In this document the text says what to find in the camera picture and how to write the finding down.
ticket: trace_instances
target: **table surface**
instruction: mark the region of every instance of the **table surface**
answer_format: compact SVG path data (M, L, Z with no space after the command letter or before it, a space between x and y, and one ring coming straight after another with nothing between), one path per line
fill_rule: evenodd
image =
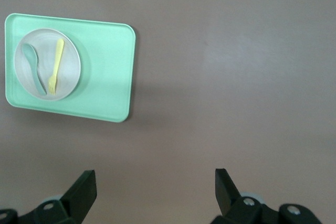
M11 13L136 31L122 123L14 108L0 30L0 207L20 215L95 169L84 223L199 223L215 168L277 209L336 212L335 0L0 0Z

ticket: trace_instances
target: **tray rim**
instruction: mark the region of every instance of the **tray rim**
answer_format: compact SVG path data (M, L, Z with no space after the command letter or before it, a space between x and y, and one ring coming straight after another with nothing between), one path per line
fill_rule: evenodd
M69 22L81 22L81 23L89 23L89 24L102 24L102 25L116 25L116 26L124 26L126 28L128 28L128 30L131 32L131 39L132 39L132 48L131 48L131 70L130 70L130 91L128 93L128 101L127 101L127 109L124 112L123 117L108 117L108 116L98 116L96 114L88 114L88 113L72 113L72 112L67 112L67 111L55 111L54 109L48 109L48 108L37 108L36 106L34 106L34 108L30 107L27 104L21 104L18 103L17 101L15 101L15 99L11 99L10 97L8 97L9 95L12 94L8 94L8 84L7 82L8 80L8 70L7 70L7 36L6 34L8 33L8 26L9 26L9 22L11 18L15 18L15 17L31 17L31 18L43 18L43 19L54 19L54 20L60 20L60 21L69 21ZM64 18L64 17L52 17L52 16L43 16L43 15L33 15L33 14L23 14L23 13L11 13L9 14L4 22L4 28L5 28L5 96L6 96L6 100L7 102L16 108L23 108L23 109L29 109L29 110L35 110L35 111L43 111L43 112L49 112L49 113L55 113L55 114L63 114L63 115L71 115L71 116L77 116L77 117L81 117L81 118L88 118L88 119L95 119L95 120L102 120L102 121L108 121L108 122L115 122L115 123L119 123L119 122L123 122L125 121L129 114L130 114L130 108L131 108L131 93L132 93L132 86L133 86L133 74L134 74L134 57L135 57L135 47L136 47L136 33L134 31L134 29L132 28L132 26L125 24L125 23L115 23L115 22L105 22L105 21L98 21L98 20L88 20L88 19L76 19L76 18Z

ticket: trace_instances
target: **spoon handle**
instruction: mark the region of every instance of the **spoon handle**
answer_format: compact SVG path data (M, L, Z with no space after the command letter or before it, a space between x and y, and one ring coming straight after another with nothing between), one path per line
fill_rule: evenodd
M47 93L46 93L45 89L43 88L43 86L40 82L40 79L39 79L38 74L37 74L37 70L35 70L35 69L33 70L33 68L32 68L31 73L33 74L33 80L34 80L36 89L39 92L39 94L40 95L46 95Z

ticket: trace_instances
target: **plastic utensil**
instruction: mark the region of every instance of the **plastic utensil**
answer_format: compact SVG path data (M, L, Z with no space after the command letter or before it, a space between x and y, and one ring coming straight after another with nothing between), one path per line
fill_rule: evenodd
M56 44L54 72L52 73L48 81L49 93L53 95L55 95L57 73L58 73L59 63L61 62L63 48L64 48L64 40L58 39L57 44Z
M22 45L22 52L29 62L31 73L33 75L34 84L36 86L37 91L39 92L40 95L46 95L47 92L43 88L41 81L38 77L37 73L38 57L34 47L31 44L25 43Z

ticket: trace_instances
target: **fork handle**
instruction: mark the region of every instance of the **fork handle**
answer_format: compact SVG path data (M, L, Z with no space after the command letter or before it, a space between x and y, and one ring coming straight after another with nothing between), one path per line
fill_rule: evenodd
M62 53L64 48L64 40L58 39L56 44L56 53L55 53L55 64L54 64L54 76L57 76L59 63L61 61Z

